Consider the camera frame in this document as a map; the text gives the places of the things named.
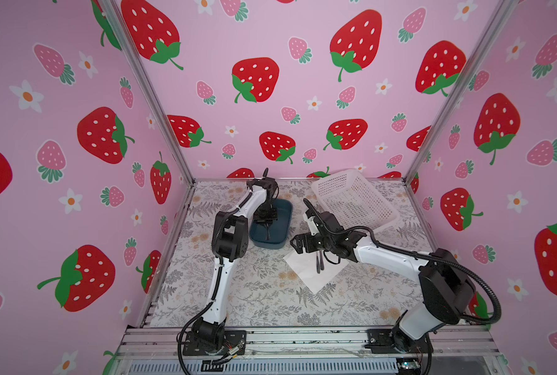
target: perforated basket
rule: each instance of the perforated basket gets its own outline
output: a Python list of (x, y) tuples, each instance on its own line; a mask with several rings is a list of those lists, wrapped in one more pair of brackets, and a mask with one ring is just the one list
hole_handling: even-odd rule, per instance
[(378, 232), (399, 218), (399, 212), (355, 169), (321, 178), (311, 187), (320, 206), (345, 229), (362, 225)]

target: white paper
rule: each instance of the white paper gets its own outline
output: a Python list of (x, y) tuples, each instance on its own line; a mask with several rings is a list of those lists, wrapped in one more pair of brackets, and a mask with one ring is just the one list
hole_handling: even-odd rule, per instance
[[(310, 288), (313, 294), (318, 293), (320, 289), (324, 288), (329, 281), (349, 264), (349, 260), (347, 259), (341, 259), (341, 263), (338, 265), (331, 264), (327, 262), (326, 259), (323, 259), (324, 270), (320, 271), (318, 274), (316, 271), (316, 254), (323, 256), (321, 251), (298, 254), (297, 251), (293, 250), (283, 258), (291, 269), (295, 271), (297, 276), (299, 276), (301, 281)], [(333, 262), (338, 260), (337, 256), (333, 253), (327, 253), (327, 257)]]

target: pink wall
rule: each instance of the pink wall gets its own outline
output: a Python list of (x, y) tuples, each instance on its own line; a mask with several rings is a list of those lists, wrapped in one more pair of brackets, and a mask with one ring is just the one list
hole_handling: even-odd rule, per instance
[[(124, 54), (108, 37), (102, 46), (101, 33), (88, 0), (0, 1), (0, 374), (101, 374), (111, 358), (104, 352), (114, 352), (126, 326), (137, 324), (146, 296), (135, 267), (142, 269), (152, 251), (164, 248), (161, 217), (171, 228), (185, 195), (160, 130), (148, 126), (150, 109)], [(57, 52), (38, 47), (35, 55), (35, 44)], [(131, 85), (131, 92), (122, 90), (128, 105), (122, 77)], [(101, 107), (109, 110), (87, 117)], [(106, 135), (119, 131), (114, 114), (135, 140), (128, 140), (124, 158), (123, 138)], [(87, 131), (98, 139), (81, 143)], [(89, 148), (91, 143), (98, 147)], [(43, 145), (44, 159), (37, 155)], [(160, 151), (171, 174), (163, 204), (150, 183)], [(142, 188), (134, 162), (144, 171)], [(105, 187), (118, 188), (124, 199), (112, 188), (106, 206), (100, 197)], [(142, 213), (137, 224), (135, 210)], [(136, 253), (126, 266), (130, 238)], [(77, 249), (78, 259), (72, 257)], [(125, 303), (130, 307), (124, 315)]]
[[(464, 94), (460, 109), (432, 147), (430, 161), (419, 171), (416, 193), (428, 209), (425, 216), (439, 246), (457, 251), (462, 264), (484, 277), (499, 296), (503, 317), (491, 332), (515, 374), (557, 374), (557, 36), (553, 35), (557, 35), (557, 1), (518, 5), (480, 68), (488, 72), (488, 80), (485, 83), (487, 75), (479, 73), (483, 79), (477, 81), (482, 82)], [(533, 71), (548, 72), (536, 79)], [(456, 124), (459, 141), (451, 147), (457, 136), (450, 130)], [(500, 132), (500, 139), (485, 142), (493, 130)], [(490, 165), (493, 146), (496, 157)], [(473, 163), (472, 173), (467, 160)], [(450, 197), (448, 192), (455, 188), (467, 192), (458, 190), (457, 197)], [(484, 213), (472, 217), (469, 226), (459, 218), (466, 214), (468, 223), (469, 212), (462, 211), (466, 207), (458, 210), (459, 204), (452, 205), (462, 195), (472, 197), (474, 213)], [(479, 300), (475, 311), (484, 316), (492, 310)]]
[[(198, 1), (117, 2), (164, 110), (177, 116), (181, 150), (197, 178), (224, 178), (240, 168), (260, 174), (266, 167), (275, 177), (358, 166), (367, 177), (405, 174), (416, 155), (408, 145), (417, 148), (412, 142), (424, 139), (422, 130), (445, 98), (438, 90), (422, 91), (431, 86), (433, 74), (448, 78), (461, 71), (462, 55), (470, 54), (497, 3), (391, 1), (369, 10), (377, 3), (207, 0), (204, 7)], [(356, 56), (348, 62), (340, 54), (350, 50)], [(341, 67), (353, 72), (343, 71), (339, 82)], [(394, 120), (399, 113), (405, 118)], [(177, 128), (181, 123), (182, 130)], [(347, 124), (353, 132), (342, 130)], [(338, 136), (344, 131), (345, 139), (333, 139), (343, 149), (329, 144), (329, 129)], [(268, 143), (262, 145), (266, 132), (278, 134), (261, 137)]]

